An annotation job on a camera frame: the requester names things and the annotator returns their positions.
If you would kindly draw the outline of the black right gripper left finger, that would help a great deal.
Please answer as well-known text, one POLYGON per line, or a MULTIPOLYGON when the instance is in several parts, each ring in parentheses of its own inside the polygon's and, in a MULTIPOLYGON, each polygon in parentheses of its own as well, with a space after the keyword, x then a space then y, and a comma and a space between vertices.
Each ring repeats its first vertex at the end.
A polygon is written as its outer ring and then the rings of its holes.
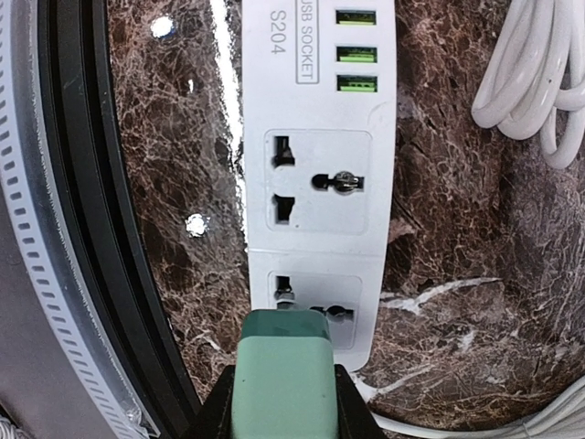
POLYGON ((235 367, 223 369, 194 422, 182 435, 185 439, 229 439, 231 437, 231 401, 235 367))

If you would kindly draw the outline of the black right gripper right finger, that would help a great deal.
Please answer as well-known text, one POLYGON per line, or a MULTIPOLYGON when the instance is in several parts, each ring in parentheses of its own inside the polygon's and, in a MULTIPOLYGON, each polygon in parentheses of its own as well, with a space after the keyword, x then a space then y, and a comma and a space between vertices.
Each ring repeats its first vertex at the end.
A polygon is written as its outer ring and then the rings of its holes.
POLYGON ((386 439, 364 399, 342 365, 335 365, 338 437, 341 439, 386 439))

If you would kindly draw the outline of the green plug adapter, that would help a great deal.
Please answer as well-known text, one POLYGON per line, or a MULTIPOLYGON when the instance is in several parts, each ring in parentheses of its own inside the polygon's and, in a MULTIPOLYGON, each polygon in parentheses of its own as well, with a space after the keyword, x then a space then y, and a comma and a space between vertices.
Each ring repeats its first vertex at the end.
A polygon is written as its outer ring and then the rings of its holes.
POLYGON ((231 400, 233 438, 336 438, 334 353, 313 310, 254 310, 244 320, 231 400))

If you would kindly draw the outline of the white power strip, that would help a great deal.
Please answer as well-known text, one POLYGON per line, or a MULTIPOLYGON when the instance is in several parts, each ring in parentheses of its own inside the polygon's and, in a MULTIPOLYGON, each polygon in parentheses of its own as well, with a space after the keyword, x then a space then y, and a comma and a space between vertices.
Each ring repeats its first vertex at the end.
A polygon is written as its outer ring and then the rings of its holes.
POLYGON ((391 1, 242 5, 251 305, 323 314, 348 370, 370 357, 385 270, 395 18, 391 1))

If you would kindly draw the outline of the black front table rail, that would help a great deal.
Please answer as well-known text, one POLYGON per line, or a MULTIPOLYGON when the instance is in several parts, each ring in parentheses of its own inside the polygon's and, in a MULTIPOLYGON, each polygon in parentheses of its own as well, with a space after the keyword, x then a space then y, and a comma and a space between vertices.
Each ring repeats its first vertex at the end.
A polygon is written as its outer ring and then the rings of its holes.
POLYGON ((102 1, 41 1, 40 85, 51 166, 82 279, 117 359, 164 438, 201 403, 169 327, 133 210, 102 1))

